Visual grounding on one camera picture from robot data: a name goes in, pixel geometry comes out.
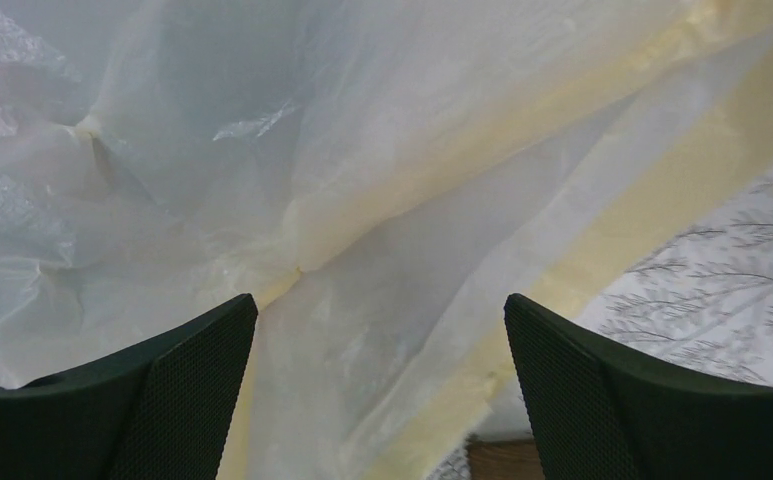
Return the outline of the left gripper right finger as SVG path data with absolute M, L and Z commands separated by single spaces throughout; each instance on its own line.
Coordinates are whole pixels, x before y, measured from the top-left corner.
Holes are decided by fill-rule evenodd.
M 506 334 L 548 479 L 773 479 L 773 387 L 690 370 L 520 294 Z

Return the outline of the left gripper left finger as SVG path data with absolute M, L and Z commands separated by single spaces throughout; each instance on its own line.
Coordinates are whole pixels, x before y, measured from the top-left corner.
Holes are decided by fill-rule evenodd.
M 237 296 L 98 360 L 0 388 L 0 479 L 213 479 L 258 310 Z

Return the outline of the translucent white plastic bag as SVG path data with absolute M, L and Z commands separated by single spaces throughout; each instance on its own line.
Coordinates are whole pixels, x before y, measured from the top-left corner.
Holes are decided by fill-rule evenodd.
M 0 388 L 249 294 L 215 478 L 429 478 L 460 289 L 690 140 L 773 144 L 773 1 L 0 1 Z

